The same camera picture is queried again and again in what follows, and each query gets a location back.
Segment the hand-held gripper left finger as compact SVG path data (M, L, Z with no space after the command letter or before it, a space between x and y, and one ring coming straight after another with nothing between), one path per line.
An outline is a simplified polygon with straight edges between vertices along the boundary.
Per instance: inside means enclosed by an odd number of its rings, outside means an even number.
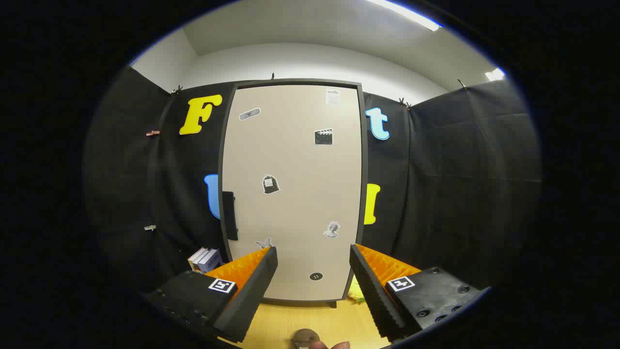
M210 272L182 272L145 298L195 335L240 343L277 267L277 248L266 247Z

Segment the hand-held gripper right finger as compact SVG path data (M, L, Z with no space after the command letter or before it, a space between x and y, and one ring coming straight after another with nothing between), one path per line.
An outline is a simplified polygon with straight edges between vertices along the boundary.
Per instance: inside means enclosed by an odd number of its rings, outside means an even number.
M361 244L350 267L379 335L390 342L423 335L468 311L489 292L440 267L420 270Z

